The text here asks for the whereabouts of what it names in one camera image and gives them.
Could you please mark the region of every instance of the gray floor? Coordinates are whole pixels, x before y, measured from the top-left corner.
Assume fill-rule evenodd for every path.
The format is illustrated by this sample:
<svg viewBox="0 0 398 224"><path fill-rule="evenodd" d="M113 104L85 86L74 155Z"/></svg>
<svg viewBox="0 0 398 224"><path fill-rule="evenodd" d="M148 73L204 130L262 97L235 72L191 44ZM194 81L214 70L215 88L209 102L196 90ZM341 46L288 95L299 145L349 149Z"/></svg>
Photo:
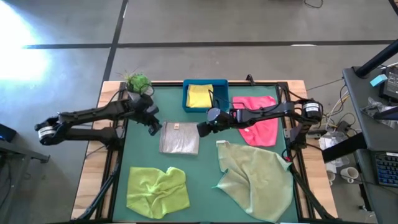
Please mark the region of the gray floor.
<svg viewBox="0 0 398 224"><path fill-rule="evenodd" d="M48 164L30 166L31 177L24 181L11 223L70 218L87 142L41 146L33 127L58 111L94 107L109 54L109 49L16 47L111 43L121 3L0 1L0 26L7 34L0 35L0 123L18 131L17 144L51 155ZM299 0L130 0L119 42L382 40L397 37L397 21L386 0L325 0L321 9L310 9ZM361 65L384 47L118 49L110 80L120 80L119 72L134 69L152 80L238 80L250 73L258 80L305 80L311 88L341 78L343 68ZM339 81L308 95L330 110L342 86ZM345 112L353 112L350 103ZM375 222L357 209L362 203L357 185L338 178L332 191L342 219Z"/></svg>

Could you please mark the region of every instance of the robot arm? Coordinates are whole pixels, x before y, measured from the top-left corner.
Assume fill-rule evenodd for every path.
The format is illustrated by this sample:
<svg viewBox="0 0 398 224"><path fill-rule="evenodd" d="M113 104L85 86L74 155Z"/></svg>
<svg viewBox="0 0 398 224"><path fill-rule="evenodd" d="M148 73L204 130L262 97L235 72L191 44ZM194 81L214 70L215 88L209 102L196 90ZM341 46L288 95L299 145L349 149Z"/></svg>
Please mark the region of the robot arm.
<svg viewBox="0 0 398 224"><path fill-rule="evenodd" d="M73 126L102 119L127 118L149 126L149 134L153 136L162 127L154 116L157 112L159 109L152 99L147 95L142 95L135 100L129 98L112 101L101 108L59 113L56 117L36 124L35 131L39 134L40 143L46 146L59 144L65 140L100 141L109 145L118 140L114 128L95 130L73 128Z"/></svg>
<svg viewBox="0 0 398 224"><path fill-rule="evenodd" d="M301 114L295 112L296 105L302 105ZM229 113L218 108L211 108L207 112L208 122L198 124L198 132L200 137L204 137L211 132L217 133L225 129L247 128L258 121L290 117L299 123L297 127L290 130L290 144L303 149L306 147L305 135L311 125L317 124L322 120L322 114L323 107L319 102L306 99L279 103L258 110L231 109Z"/></svg>

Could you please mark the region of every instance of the white mug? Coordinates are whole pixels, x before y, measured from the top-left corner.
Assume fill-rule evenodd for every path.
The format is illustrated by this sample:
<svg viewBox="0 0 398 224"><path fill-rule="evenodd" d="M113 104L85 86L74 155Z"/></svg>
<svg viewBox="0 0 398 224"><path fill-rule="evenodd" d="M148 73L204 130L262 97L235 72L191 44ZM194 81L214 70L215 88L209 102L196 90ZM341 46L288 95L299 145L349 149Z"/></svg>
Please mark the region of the white mug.
<svg viewBox="0 0 398 224"><path fill-rule="evenodd" d="M347 167L340 171L340 175L343 179L347 180L349 184L352 184L354 179L359 177L359 172L354 167Z"/></svg>

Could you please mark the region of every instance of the electronic equipment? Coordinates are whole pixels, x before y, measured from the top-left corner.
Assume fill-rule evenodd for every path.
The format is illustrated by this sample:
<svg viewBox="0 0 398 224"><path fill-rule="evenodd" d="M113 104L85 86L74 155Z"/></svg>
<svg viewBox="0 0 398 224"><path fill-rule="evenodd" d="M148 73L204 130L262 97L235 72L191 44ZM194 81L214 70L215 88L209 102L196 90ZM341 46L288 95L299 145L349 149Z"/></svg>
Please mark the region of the electronic equipment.
<svg viewBox="0 0 398 224"><path fill-rule="evenodd" d="M7 142L11 142L15 135L17 134L17 132L11 128L8 128L5 125L0 124L0 141L7 141Z"/></svg>
<svg viewBox="0 0 398 224"><path fill-rule="evenodd" d="M387 80L380 84L379 96L392 102L398 101L398 68L387 67L384 71Z"/></svg>
<svg viewBox="0 0 398 224"><path fill-rule="evenodd" d="M374 152L373 167L380 185L398 187L398 153Z"/></svg>

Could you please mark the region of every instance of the small plant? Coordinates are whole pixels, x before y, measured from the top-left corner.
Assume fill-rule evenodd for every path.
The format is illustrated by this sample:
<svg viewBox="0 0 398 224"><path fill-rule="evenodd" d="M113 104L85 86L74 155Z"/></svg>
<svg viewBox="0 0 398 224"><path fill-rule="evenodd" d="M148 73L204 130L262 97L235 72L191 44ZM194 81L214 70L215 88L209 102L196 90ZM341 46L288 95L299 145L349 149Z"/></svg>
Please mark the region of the small plant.
<svg viewBox="0 0 398 224"><path fill-rule="evenodd" d="M151 87L150 80L143 73L120 74L126 80L127 90L133 93L143 94Z"/></svg>

